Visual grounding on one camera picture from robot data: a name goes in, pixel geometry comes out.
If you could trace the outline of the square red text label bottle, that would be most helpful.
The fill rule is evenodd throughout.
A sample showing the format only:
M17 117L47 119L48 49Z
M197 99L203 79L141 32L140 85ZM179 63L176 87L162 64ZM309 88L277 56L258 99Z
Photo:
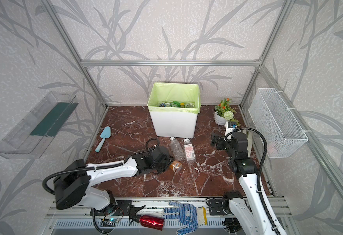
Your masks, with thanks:
M184 139L184 152L186 156L186 161L188 163L192 163L193 161L196 161L196 154L194 151L194 146L191 143L190 139Z

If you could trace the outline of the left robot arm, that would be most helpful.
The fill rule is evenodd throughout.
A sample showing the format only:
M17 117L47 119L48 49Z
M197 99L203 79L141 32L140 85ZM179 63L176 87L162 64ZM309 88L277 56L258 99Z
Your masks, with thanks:
M65 210L73 206L83 206L101 211L114 204L110 191L95 186L119 178L135 177L150 173L165 172L175 158L168 149L157 144L146 147L125 160L103 164L86 164L83 160L72 162L64 171L47 176L42 181L43 189L54 195L56 208Z

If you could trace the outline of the green plastic bottle yellow cap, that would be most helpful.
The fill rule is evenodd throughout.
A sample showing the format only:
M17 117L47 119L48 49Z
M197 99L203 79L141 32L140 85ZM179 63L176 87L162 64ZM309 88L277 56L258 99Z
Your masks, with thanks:
M172 101L172 102L161 102L158 104L159 107L174 107L174 108L195 108L194 103L185 103L185 102L178 102L178 101Z

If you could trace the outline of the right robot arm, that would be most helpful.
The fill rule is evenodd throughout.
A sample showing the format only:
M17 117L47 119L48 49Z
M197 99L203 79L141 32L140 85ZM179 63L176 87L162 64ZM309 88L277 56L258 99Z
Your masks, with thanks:
M263 142L263 154L259 165L248 156L248 140L242 130L259 135ZM261 182L262 168L267 155L267 141L256 129L244 127L234 129L221 136L211 135L211 146L224 150L229 156L228 165L243 188L249 207L238 192L225 193L223 209L230 211L247 235L285 235L286 231L278 221Z

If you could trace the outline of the brown label tea bottle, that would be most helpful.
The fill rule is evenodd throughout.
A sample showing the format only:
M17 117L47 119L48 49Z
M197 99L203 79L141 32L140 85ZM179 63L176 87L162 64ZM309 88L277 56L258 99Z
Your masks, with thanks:
M169 167L173 170L173 172L178 173L182 170L183 165L179 161L173 161Z

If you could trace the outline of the clear bottle white cap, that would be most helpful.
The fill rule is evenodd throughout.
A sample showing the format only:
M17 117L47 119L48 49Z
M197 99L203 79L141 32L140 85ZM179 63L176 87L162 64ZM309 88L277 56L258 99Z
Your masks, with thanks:
M170 147L177 161L181 162L185 158L184 151L175 137L170 138Z

